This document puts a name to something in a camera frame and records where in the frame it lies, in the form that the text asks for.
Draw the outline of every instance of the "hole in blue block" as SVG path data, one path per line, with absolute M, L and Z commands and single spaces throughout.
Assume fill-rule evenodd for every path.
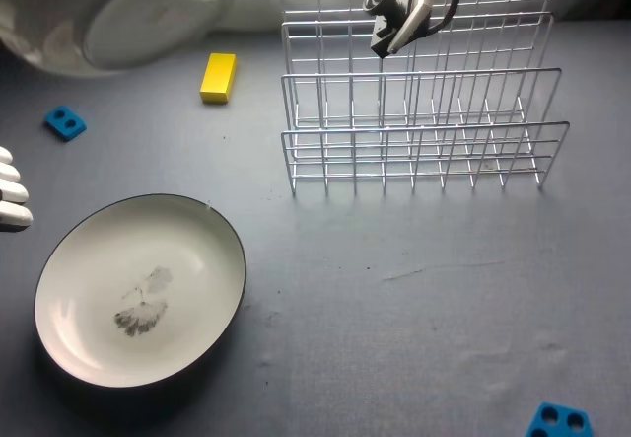
M 579 414 L 576 414 L 574 412 L 571 413 L 570 415 L 568 415 L 568 426 L 574 432 L 583 431 L 583 428 L 585 427 L 585 422 L 583 421 L 583 417 L 581 417 Z
M 548 425 L 556 425 L 559 421 L 559 413 L 554 407 L 544 407 L 541 411 L 541 419 Z

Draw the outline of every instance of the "silver wire rack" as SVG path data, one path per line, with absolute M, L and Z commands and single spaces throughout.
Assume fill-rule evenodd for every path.
M 547 0 L 460 0 L 437 35 L 380 59 L 363 0 L 281 0 L 282 143 L 291 189 L 317 179 L 543 185 L 569 123 L 547 115 L 561 70 L 541 68 Z M 436 0 L 441 20 L 451 0 Z

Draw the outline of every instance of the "blue die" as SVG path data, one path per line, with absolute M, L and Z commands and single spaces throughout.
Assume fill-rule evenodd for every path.
M 526 437 L 592 437 L 588 415 L 581 410 L 544 402 Z
M 65 106 L 50 111 L 45 120 L 46 124 L 64 141 L 70 141 L 86 130 L 83 119 Z

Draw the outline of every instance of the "metal wire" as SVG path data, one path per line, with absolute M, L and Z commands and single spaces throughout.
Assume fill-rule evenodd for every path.
M 558 68 L 541 68 L 547 0 L 460 0 L 435 36 L 380 59 L 362 0 L 281 0 L 282 133 L 297 180 L 547 179 L 569 128 L 548 121 Z M 432 20 L 450 0 L 436 0 Z

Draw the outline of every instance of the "plate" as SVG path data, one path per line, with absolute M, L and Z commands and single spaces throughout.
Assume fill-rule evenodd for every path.
M 245 292 L 245 253 L 217 211 L 177 195 L 98 211 L 54 250 L 35 294 L 50 357 L 87 383 L 161 381 L 202 356 Z

